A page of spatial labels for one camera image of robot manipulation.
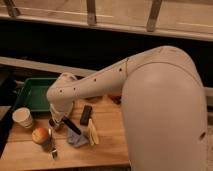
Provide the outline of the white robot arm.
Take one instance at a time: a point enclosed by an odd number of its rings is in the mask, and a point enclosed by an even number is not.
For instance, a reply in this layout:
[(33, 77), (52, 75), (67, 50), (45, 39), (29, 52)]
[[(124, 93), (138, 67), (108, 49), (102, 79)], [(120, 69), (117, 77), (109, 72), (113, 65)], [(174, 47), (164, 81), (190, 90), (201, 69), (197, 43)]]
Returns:
[(58, 122), (78, 98), (122, 93), (131, 171), (206, 171), (207, 104), (194, 62), (161, 46), (127, 57), (86, 78), (61, 75), (47, 99)]

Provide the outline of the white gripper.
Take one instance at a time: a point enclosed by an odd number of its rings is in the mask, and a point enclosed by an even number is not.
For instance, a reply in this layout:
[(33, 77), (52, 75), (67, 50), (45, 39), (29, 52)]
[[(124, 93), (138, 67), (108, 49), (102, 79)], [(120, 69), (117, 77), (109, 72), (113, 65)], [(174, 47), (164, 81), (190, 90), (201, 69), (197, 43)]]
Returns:
[(74, 103), (67, 104), (50, 104), (50, 112), (52, 115), (52, 120), (59, 124), (63, 117), (69, 117), (73, 110)]

